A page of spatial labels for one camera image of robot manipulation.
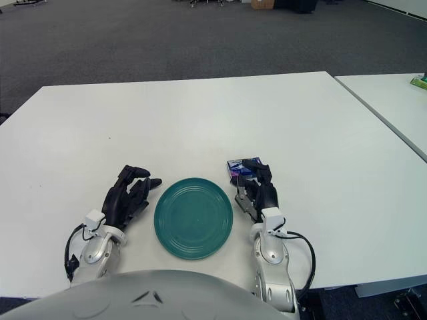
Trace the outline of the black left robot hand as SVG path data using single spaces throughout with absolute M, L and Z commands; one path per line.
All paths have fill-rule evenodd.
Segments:
M 124 166 L 116 183 L 107 192 L 101 209 L 106 225 L 124 231 L 131 220 L 149 205 L 149 192 L 162 184 L 161 179 L 152 179 L 150 175 L 146 169 Z

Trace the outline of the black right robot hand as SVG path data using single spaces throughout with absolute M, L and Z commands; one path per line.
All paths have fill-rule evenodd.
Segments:
M 255 174 L 255 179 L 250 180 L 241 173 L 231 178 L 230 182 L 237 189 L 235 201 L 254 223 L 261 223 L 263 209 L 279 207 L 272 173 L 268 165 L 252 159 L 243 159 L 242 165 Z

